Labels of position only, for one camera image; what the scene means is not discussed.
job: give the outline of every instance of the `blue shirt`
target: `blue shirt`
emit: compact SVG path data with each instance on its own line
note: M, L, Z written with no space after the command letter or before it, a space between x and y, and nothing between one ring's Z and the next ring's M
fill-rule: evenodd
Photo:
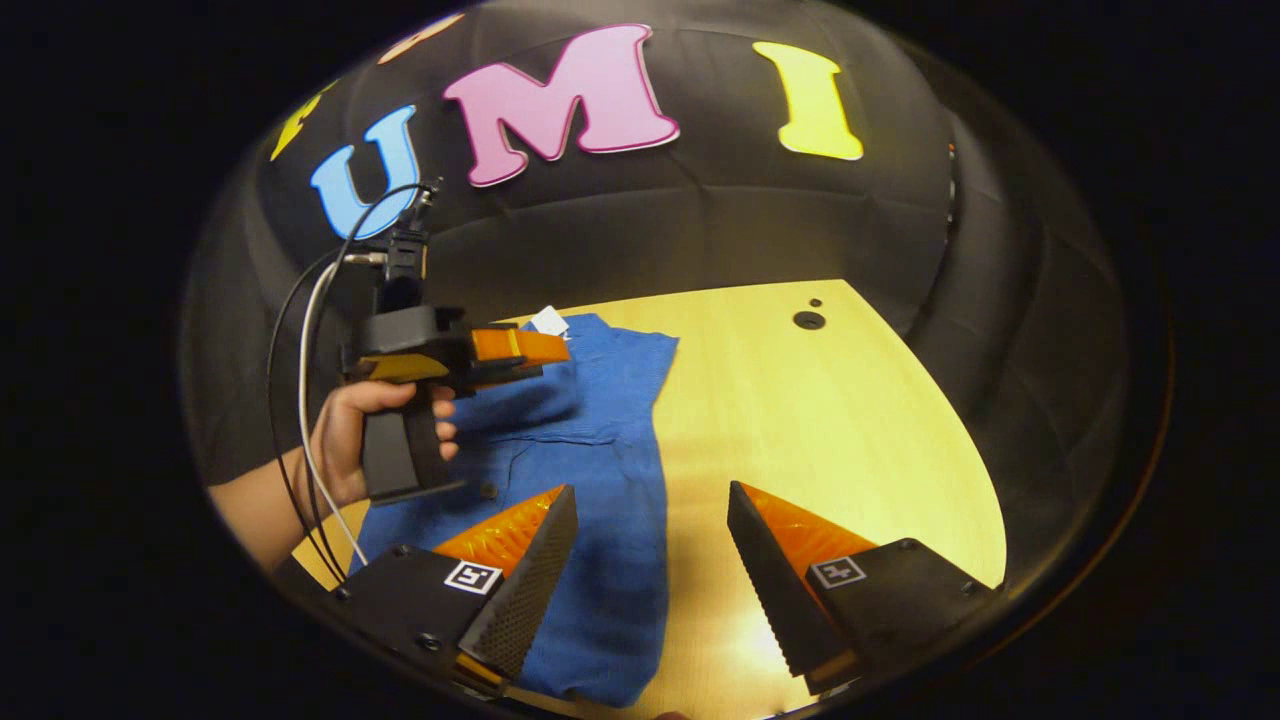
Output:
M462 450L451 471L467 488L374 507L360 542L369 556L397 543L430 550L572 484L577 539L516 684L626 707L658 670L667 623L667 491L653 404L677 341L596 315L566 320L568 363L457 402ZM485 483L497 498L481 496Z

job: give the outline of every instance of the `wooden table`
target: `wooden table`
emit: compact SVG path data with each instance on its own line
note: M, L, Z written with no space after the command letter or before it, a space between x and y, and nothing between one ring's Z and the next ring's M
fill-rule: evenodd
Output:
M810 307L819 299L820 307ZM799 311L826 325L804 329ZM680 338L654 407L668 498L669 615L660 666L626 710L515 689L579 717L754 720L814 701L791 678L726 525L741 480L887 543L919 538L995 587L1005 528L978 451L899 336L844 281L708 290L561 309ZM367 502L347 507L358 533ZM329 519L340 560L351 547ZM303 543L294 556L332 588Z

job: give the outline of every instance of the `yellow letter i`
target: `yellow letter i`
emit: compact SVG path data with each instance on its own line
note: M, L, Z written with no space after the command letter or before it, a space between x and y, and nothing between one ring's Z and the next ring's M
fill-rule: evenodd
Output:
M782 77L782 91L791 113L791 120L778 129L778 141L783 147L840 160L863 156L863 143L849 132L845 109L836 92L835 76L840 65L790 45L756 42L751 47L773 60Z

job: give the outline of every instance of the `blue letter u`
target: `blue letter u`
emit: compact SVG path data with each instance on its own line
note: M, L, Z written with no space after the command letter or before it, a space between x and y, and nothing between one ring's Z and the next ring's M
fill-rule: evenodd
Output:
M413 106L407 105L378 120L365 133L366 142L378 143L383 169L387 170L387 190L417 182L417 158L413 155L406 127L412 115ZM355 152L356 149L348 145L330 155L311 174L311 187L320 191L320 202L324 205L325 215L329 217L329 224L343 240L356 229L360 215L369 210L369 204L361 202L356 196L356 182L347 164ZM383 200L383 204L365 219L356 240L372 237L389 228L413 201L413 195L415 191L410 188Z

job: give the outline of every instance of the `pink letter m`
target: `pink letter m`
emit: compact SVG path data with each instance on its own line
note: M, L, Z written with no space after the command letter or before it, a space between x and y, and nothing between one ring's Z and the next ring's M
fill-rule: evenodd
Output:
M558 160L579 101L586 128L577 146L586 152L622 152L676 140L680 126L658 109L644 67L640 46L650 35L643 24L582 33L564 47L547 85L497 63L447 87L444 99L462 106L471 136L476 159L471 184L497 184L529 167L529 156L512 150L503 126L543 159Z

